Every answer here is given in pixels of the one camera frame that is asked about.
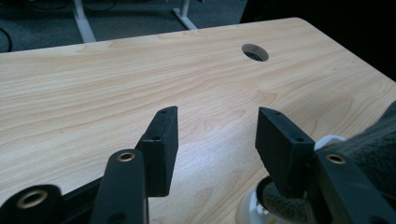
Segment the table leg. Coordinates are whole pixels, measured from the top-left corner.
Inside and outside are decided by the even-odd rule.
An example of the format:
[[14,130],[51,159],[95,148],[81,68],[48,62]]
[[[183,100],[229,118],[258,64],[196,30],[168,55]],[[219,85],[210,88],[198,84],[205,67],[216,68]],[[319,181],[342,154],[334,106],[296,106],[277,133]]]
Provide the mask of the table leg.
[[90,23],[88,22],[87,17],[85,17],[81,0],[75,0],[75,6],[74,15],[82,41],[84,43],[96,42]]
[[180,8],[174,8],[174,13],[178,17],[178,19],[181,22],[183,22],[183,24],[187,27],[187,29],[196,30],[197,27],[187,17],[187,12],[189,10],[189,2],[190,0],[182,0]]

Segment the gray cloth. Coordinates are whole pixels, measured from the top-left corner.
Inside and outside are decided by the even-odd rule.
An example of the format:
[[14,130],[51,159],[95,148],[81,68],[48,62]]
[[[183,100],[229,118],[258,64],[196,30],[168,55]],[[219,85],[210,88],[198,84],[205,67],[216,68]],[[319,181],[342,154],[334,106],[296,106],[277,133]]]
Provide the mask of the gray cloth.
[[[329,149],[350,157],[382,194],[396,198],[396,101],[363,133],[322,150]],[[286,199],[274,183],[266,185],[258,197],[271,213],[294,223],[306,223],[304,200]]]

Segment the wooden table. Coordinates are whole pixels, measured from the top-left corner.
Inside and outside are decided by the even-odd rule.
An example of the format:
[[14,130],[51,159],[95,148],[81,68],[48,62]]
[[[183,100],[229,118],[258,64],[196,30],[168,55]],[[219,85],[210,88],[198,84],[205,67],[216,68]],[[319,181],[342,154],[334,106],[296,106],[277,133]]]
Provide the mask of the wooden table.
[[[266,62],[241,50],[255,44]],[[151,223],[234,223],[267,175],[254,147],[259,106],[314,140],[350,137],[396,99],[396,84],[300,19],[247,23],[0,54],[0,202],[54,184],[69,192],[134,147],[156,111],[177,105],[170,195]]]

